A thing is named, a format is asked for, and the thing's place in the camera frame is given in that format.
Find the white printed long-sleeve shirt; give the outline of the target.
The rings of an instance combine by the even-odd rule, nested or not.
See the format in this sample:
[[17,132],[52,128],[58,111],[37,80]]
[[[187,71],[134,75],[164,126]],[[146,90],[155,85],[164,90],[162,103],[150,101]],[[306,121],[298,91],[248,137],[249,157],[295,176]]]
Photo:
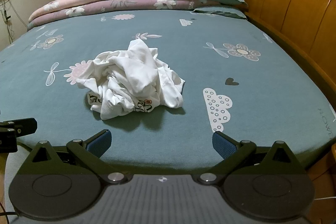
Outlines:
[[91,110],[102,120],[134,111],[149,113],[161,105],[172,109],[183,105],[185,81],[158,59],[157,48],[141,39],[132,40],[127,50],[97,55],[76,83],[88,89]]

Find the teal floral bed sheet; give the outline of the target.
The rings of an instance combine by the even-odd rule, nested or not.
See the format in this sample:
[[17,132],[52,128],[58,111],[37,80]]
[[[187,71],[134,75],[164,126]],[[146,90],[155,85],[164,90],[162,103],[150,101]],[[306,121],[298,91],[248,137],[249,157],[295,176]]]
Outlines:
[[335,111],[303,70],[245,19],[183,10],[80,14],[1,52],[1,120],[35,118],[22,142],[64,145],[109,129],[104,160],[192,170],[221,157],[221,131],[304,164],[335,141]]

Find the lower teal pillow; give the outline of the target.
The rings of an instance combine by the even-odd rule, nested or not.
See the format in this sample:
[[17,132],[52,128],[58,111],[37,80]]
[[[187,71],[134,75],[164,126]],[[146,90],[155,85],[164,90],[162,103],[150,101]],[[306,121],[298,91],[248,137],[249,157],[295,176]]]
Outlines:
[[245,14],[237,8],[231,6],[205,6],[193,10],[194,13],[207,15],[220,15],[235,19],[247,19]]

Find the wooden headboard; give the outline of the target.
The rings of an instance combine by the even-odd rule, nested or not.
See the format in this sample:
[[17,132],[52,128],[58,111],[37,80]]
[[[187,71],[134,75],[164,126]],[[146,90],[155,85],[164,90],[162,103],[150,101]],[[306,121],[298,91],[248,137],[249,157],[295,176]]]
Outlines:
[[335,0],[245,0],[248,19],[294,58],[335,106]]

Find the purple floral folded quilt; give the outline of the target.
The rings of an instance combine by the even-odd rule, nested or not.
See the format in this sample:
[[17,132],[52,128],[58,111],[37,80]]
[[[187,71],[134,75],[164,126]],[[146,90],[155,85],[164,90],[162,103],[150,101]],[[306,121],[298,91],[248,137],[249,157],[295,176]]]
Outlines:
[[199,7],[217,6],[219,2],[210,0],[108,0],[93,2],[86,5],[62,9],[60,11],[48,12],[45,15],[33,19],[27,29],[42,26],[47,23],[71,18],[75,16],[86,16],[103,14],[113,11],[130,10],[188,10],[193,11]]

